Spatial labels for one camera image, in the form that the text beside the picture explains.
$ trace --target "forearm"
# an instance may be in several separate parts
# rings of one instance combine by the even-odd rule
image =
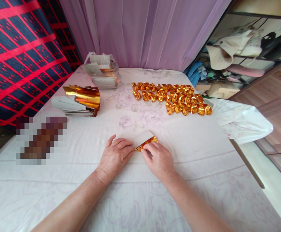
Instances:
[[[94,171],[32,231],[79,231],[107,186]]]
[[[178,174],[164,181],[166,189],[180,208],[189,226],[198,231],[233,231]]]

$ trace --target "plastic bag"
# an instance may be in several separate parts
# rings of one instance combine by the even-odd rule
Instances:
[[[116,89],[121,81],[119,66],[111,54],[96,55],[90,52],[82,68],[101,89]]]
[[[218,98],[205,99],[205,102],[211,105],[212,115],[224,133],[238,144],[264,138],[274,129],[254,106]]]

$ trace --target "white bedsheet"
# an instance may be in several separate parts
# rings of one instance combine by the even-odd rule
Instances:
[[[19,165],[16,139],[0,154],[0,231],[29,231],[96,168],[113,134],[133,138],[150,130],[173,154],[184,179],[236,231],[281,231],[281,219],[212,116],[169,116],[164,102],[136,101],[131,82],[190,84],[181,72],[120,69],[122,84],[100,90],[97,117],[69,117],[65,164]],[[81,68],[64,83],[92,85]],[[61,87],[55,95],[64,95]],[[35,119],[64,117],[48,101]],[[189,231],[164,186],[139,152],[107,188],[82,228],[84,231]]]

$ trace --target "blue cloth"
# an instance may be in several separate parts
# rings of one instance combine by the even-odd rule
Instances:
[[[196,61],[193,66],[191,67],[190,71],[189,67],[186,68],[186,70],[183,72],[187,75],[189,80],[191,81],[191,84],[195,87],[198,84],[198,81],[200,79],[200,72],[198,70],[198,67],[200,67],[203,63],[200,61]]]

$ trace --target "pink cloth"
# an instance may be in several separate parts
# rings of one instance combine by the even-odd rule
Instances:
[[[112,54],[121,68],[183,71],[230,0],[60,0],[83,59]]]

